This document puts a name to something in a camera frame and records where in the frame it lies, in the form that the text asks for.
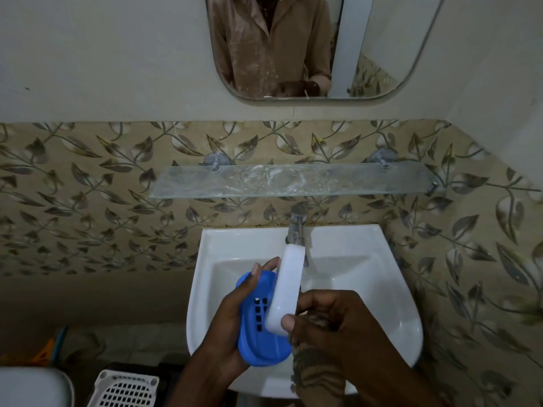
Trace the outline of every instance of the white soap bar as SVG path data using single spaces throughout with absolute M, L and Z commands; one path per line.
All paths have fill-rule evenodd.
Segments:
M 277 281 L 271 305 L 268 307 L 265 327 L 273 334 L 288 336 L 281 327 L 285 314 L 295 314 L 302 280 L 305 247 L 287 244 L 277 269 Z

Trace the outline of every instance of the white basket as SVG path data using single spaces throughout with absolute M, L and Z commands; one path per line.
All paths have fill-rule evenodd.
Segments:
M 159 381 L 157 376 L 102 370 L 87 407 L 153 407 Z

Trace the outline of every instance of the mirror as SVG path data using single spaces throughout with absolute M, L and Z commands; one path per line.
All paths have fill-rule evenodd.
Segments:
M 411 72 L 441 0 L 207 0 L 215 66 L 253 100 L 372 99 Z

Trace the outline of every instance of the white sink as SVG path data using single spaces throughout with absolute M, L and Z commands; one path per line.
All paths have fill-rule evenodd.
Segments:
M 302 291 L 355 290 L 404 360 L 413 366 L 422 344 L 420 316 L 378 225 L 306 227 L 309 268 Z M 187 314 L 191 354 L 203 341 L 221 300 L 256 262 L 281 256 L 288 229 L 205 229 Z M 251 367 L 231 390 L 261 397 L 296 398 L 290 390 L 292 355 L 272 367 Z M 347 383 L 345 393 L 356 389 Z

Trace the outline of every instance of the fingernail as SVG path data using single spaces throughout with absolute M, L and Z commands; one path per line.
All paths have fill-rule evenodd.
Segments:
M 291 314 L 284 315 L 281 319 L 281 327 L 288 333 L 291 333 L 294 329 L 294 316 Z

